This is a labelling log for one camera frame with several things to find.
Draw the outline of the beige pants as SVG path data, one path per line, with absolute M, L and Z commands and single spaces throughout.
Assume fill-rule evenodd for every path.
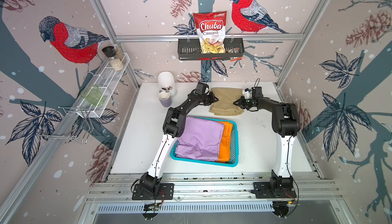
M 212 88 L 214 96 L 218 99 L 210 107 L 209 112 L 216 116 L 239 116 L 244 110 L 233 103 L 238 101 L 243 91 L 238 88 Z

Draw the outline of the purple pants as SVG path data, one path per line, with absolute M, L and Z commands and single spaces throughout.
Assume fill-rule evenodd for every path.
M 224 124 L 217 121 L 187 117 L 184 132 L 175 149 L 176 156 L 198 161 L 217 161 L 224 128 Z

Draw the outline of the orange pants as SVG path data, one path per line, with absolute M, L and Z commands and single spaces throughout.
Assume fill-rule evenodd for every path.
M 233 129 L 233 124 L 228 121 L 220 121 L 224 125 L 224 130 L 222 134 L 222 139 L 219 147 L 219 156 L 217 162 L 227 163 L 231 158 L 231 133 Z

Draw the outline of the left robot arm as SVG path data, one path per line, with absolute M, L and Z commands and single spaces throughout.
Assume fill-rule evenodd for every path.
M 163 136 L 160 147 L 148 171 L 139 180 L 140 188 L 145 192 L 154 196 L 158 194 L 163 174 L 161 168 L 165 157 L 173 143 L 182 136 L 188 113 L 198 105 L 209 106 L 219 101 L 213 92 L 206 91 L 207 88 L 207 85 L 202 85 L 202 87 L 192 90 L 182 104 L 168 109 L 163 123 Z

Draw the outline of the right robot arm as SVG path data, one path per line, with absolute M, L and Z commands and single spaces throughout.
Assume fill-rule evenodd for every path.
M 294 189 L 293 146 L 301 128 L 296 105 L 278 102 L 263 95 L 253 95 L 250 99 L 241 96 L 233 104 L 250 112 L 259 110 L 271 112 L 272 129 L 277 137 L 277 154 L 276 167 L 272 170 L 267 189 L 275 196 L 284 190 Z

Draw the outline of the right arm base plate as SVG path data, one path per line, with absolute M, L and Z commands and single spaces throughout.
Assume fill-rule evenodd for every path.
M 273 188 L 269 182 L 254 182 L 254 189 L 251 193 L 255 194 L 257 199 L 267 198 L 297 198 L 294 188 L 276 187 Z

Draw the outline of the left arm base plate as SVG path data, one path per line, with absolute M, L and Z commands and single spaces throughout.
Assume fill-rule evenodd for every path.
M 136 184 L 132 190 L 132 200 L 172 200 L 174 193 L 173 183 L 160 184 L 158 189 L 148 191 L 140 184 Z

